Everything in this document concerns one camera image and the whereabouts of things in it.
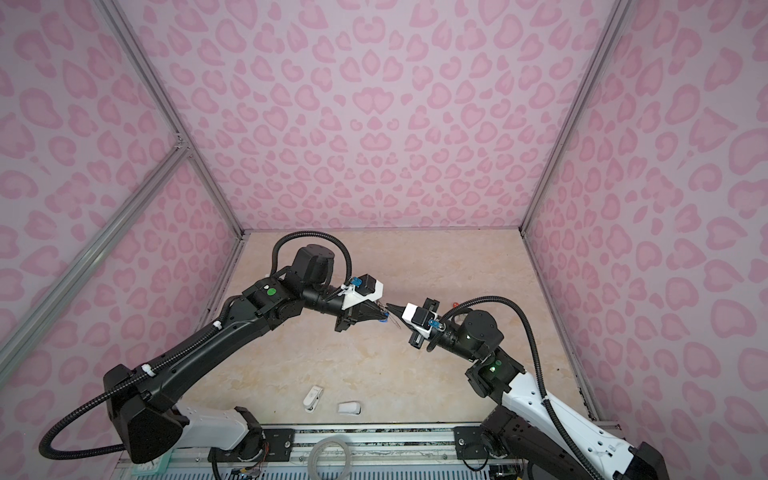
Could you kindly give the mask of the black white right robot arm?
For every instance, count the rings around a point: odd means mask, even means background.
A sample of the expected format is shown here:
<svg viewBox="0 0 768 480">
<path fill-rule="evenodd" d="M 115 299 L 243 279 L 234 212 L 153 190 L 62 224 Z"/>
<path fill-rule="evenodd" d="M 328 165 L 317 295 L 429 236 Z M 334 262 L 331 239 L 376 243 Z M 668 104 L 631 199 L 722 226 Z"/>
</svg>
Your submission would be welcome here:
<svg viewBox="0 0 768 480">
<path fill-rule="evenodd" d="M 510 308 L 531 351 L 527 370 L 501 346 L 504 338 L 485 304 Z M 416 345 L 442 348 L 467 361 L 468 383 L 496 408 L 483 421 L 489 456 L 524 459 L 555 479 L 666 479 L 663 455 L 646 442 L 633 445 L 577 413 L 546 388 L 531 324 L 522 308 L 501 296 L 465 301 L 444 315 L 430 304 L 388 304 L 389 313 L 412 332 Z"/>
</svg>

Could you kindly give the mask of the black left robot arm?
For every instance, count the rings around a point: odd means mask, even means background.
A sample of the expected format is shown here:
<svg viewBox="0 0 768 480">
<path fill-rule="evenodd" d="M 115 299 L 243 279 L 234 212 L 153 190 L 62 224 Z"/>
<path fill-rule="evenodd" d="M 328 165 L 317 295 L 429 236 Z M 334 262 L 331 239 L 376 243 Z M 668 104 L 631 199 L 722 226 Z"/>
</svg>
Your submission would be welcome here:
<svg viewBox="0 0 768 480">
<path fill-rule="evenodd" d="M 334 317 L 337 332 L 386 319 L 382 283 L 365 274 L 335 287 L 334 262 L 331 250 L 304 246 L 291 265 L 230 298 L 209 327 L 139 367 L 111 369 L 105 387 L 122 390 L 108 400 L 108 415 L 131 461 L 145 464 L 179 448 L 210 448 L 231 460 L 264 456 L 263 428 L 247 408 L 211 410 L 181 399 L 239 349 L 306 309 Z"/>
</svg>

